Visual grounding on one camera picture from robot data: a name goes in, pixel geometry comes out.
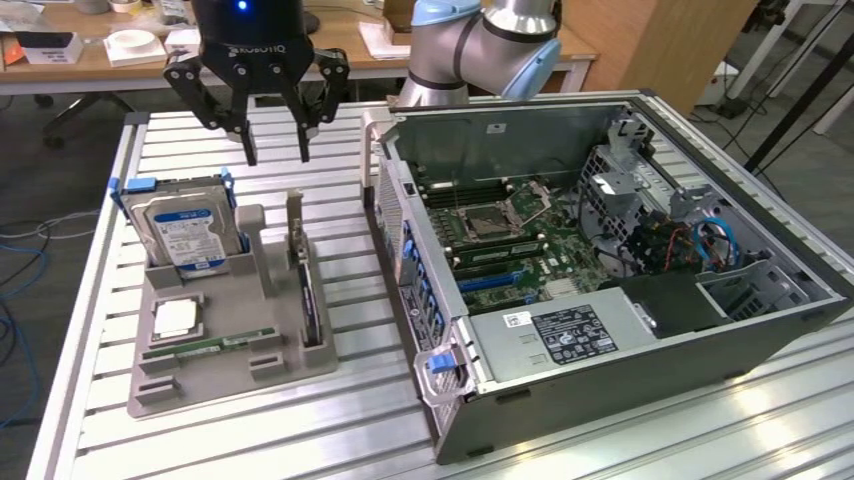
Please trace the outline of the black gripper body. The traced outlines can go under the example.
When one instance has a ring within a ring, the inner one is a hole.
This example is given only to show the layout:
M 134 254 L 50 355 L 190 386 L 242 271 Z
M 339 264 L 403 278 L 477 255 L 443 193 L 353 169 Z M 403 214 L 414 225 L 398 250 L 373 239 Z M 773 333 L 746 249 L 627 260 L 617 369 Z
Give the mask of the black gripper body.
M 270 0 L 198 0 L 202 64 L 231 87 L 251 94 L 297 85 L 314 62 L 303 3 Z

